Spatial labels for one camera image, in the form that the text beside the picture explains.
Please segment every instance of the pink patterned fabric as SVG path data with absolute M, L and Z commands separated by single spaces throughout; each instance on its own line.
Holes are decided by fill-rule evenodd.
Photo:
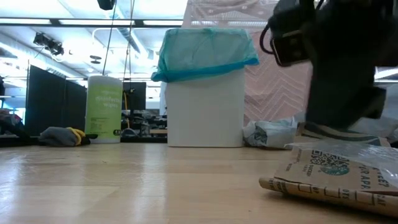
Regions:
M 279 67 L 273 55 L 265 54 L 260 49 L 260 34 L 252 33 L 260 65 L 248 66 L 245 71 L 245 125 L 249 121 L 288 118 L 303 111 L 307 102 L 310 63 Z

